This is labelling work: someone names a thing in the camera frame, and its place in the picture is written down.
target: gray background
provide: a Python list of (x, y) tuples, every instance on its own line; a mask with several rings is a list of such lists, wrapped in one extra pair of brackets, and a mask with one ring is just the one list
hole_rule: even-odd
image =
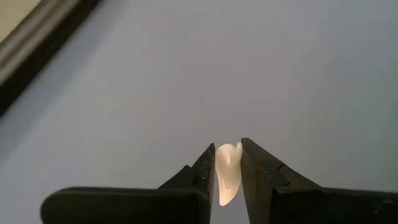
[[(158, 187), (243, 136), (318, 184), (398, 191), (397, 4), (106, 1), (1, 120), (0, 222), (71, 185)], [(247, 223), (243, 202), (212, 222)]]

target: dark edge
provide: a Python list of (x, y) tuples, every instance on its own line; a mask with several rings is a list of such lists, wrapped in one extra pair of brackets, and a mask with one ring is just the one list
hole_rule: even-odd
[(0, 43), (0, 118), (100, 1), (42, 0)]

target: tooth crown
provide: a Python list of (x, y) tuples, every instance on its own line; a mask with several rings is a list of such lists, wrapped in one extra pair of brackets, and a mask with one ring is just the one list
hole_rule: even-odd
[(237, 194), (241, 185), (241, 158), (243, 147), (224, 144), (216, 151), (216, 174), (220, 190), (220, 205), (225, 206)]

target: tooth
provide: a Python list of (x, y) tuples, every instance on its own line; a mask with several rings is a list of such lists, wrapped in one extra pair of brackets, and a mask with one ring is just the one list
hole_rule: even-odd
[(216, 173), (221, 206), (227, 205), (234, 199), (241, 185), (242, 150), (242, 143), (238, 142), (236, 146), (224, 144), (216, 151)]

